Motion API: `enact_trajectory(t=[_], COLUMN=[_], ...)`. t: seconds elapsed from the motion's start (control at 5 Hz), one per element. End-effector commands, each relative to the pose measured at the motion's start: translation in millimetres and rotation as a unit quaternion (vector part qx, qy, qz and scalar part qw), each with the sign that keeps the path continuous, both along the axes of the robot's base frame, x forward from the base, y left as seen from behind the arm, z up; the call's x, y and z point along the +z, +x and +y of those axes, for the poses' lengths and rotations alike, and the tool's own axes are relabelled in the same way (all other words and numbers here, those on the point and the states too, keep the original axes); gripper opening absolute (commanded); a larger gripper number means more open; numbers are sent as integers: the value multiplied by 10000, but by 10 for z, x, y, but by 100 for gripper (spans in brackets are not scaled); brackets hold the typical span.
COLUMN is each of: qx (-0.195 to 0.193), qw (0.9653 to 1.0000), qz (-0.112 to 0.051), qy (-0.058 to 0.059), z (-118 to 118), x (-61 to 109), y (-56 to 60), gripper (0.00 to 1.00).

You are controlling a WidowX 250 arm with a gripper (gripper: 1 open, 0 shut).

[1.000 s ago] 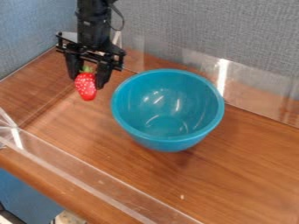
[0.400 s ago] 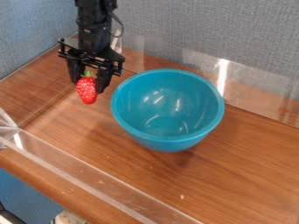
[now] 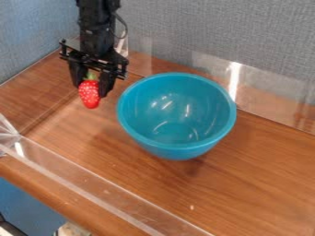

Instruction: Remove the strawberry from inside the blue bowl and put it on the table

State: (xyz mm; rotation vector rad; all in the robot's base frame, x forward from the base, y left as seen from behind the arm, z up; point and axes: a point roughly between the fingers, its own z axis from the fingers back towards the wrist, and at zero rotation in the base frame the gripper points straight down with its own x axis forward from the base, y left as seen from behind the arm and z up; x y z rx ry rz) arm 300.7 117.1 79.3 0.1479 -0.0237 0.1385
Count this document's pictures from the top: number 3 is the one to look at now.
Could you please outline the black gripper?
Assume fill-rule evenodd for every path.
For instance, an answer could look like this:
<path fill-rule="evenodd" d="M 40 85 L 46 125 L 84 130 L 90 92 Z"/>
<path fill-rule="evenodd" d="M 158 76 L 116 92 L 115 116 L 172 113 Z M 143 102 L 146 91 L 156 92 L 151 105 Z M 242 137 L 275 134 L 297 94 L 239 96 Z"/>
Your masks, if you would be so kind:
<path fill-rule="evenodd" d="M 115 48 L 111 48 L 102 57 L 83 52 L 80 49 L 80 41 L 78 39 L 62 39 L 59 44 L 60 58 L 70 64 L 71 81 L 74 86 L 76 88 L 80 86 L 90 68 L 102 71 L 99 95 L 104 98 L 114 89 L 116 77 L 119 79 L 127 78 L 127 66 L 130 60 L 116 52 Z"/>

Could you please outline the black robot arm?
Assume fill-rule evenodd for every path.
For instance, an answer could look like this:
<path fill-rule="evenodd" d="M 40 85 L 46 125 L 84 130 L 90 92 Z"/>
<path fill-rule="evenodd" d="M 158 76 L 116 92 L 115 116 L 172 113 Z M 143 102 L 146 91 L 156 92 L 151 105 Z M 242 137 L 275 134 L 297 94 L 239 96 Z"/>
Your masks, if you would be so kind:
<path fill-rule="evenodd" d="M 127 23 L 118 14 L 120 0 L 75 0 L 79 7 L 78 25 L 80 38 L 62 39 L 60 58 L 68 62 L 71 82 L 78 88 L 90 69 L 100 72 L 98 92 L 104 98 L 114 89 L 116 79 L 127 78 L 127 56 L 115 49 L 116 40 L 124 40 L 116 34 L 116 21 L 127 28 Z"/>

